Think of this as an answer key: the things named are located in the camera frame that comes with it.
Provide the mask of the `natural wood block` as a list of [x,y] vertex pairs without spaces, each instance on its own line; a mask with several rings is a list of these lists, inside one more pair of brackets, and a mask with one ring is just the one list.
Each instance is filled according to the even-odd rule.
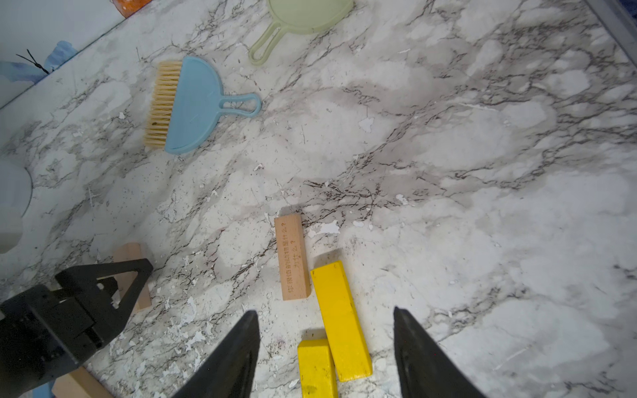
[[52,393],[56,398],[114,397],[83,367],[57,378],[52,388]]
[[[125,262],[129,260],[139,260],[144,258],[142,245],[137,242],[127,243],[122,245],[114,251],[114,262]],[[138,276],[136,272],[126,272],[116,275],[114,278],[118,284],[119,297],[122,299],[129,290],[129,287]],[[149,287],[147,285],[142,288],[137,302],[134,306],[133,313],[139,313],[146,308],[151,307],[151,297],[149,293]]]
[[308,298],[311,294],[310,272],[301,215],[275,218],[275,238],[283,300]]

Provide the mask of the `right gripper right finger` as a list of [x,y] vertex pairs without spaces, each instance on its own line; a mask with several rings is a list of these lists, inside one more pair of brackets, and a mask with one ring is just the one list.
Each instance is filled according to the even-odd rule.
[[394,353],[403,397],[484,398],[408,310],[394,308],[393,318]]

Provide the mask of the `blue block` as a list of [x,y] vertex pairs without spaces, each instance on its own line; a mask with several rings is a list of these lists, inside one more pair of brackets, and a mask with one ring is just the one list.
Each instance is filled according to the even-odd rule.
[[55,385],[54,381],[48,382],[42,386],[38,386],[32,390],[32,398],[55,398],[52,388]]

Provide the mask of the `yellow block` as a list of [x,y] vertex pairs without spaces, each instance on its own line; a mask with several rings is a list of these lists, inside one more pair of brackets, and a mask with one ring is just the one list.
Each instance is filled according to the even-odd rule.
[[337,398],[336,370],[328,340],[304,340],[297,352],[303,397]]
[[340,261],[311,271],[328,344],[341,382],[373,375],[373,365],[348,278]]

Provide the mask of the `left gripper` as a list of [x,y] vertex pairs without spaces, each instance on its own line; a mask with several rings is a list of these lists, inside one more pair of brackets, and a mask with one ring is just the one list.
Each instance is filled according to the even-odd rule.
[[[18,397],[75,371],[124,329],[154,267],[147,259],[78,265],[1,304],[1,396]],[[133,281],[113,305],[118,276]]]

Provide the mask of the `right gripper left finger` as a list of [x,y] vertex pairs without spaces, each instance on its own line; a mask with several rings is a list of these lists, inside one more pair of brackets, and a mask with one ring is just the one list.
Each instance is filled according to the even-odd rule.
[[258,315],[250,310],[174,398],[250,396],[259,348]]

